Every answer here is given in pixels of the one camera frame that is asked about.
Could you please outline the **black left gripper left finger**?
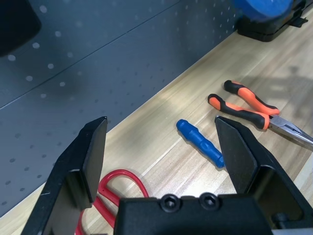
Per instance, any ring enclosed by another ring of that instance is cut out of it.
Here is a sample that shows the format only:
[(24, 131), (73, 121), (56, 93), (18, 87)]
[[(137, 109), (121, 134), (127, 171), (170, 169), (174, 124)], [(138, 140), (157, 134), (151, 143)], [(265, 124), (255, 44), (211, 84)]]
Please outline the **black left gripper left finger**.
[(72, 235), (96, 199), (103, 167), (107, 117), (87, 123), (57, 159), (22, 231), (23, 235)]

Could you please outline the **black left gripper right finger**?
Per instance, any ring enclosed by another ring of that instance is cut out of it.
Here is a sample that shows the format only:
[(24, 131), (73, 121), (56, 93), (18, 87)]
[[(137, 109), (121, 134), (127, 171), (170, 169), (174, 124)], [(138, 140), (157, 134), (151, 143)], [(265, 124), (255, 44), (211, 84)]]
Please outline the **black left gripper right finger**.
[(215, 118), (223, 160), (238, 194), (251, 196), (272, 228), (313, 227), (313, 209), (276, 158), (239, 122)]

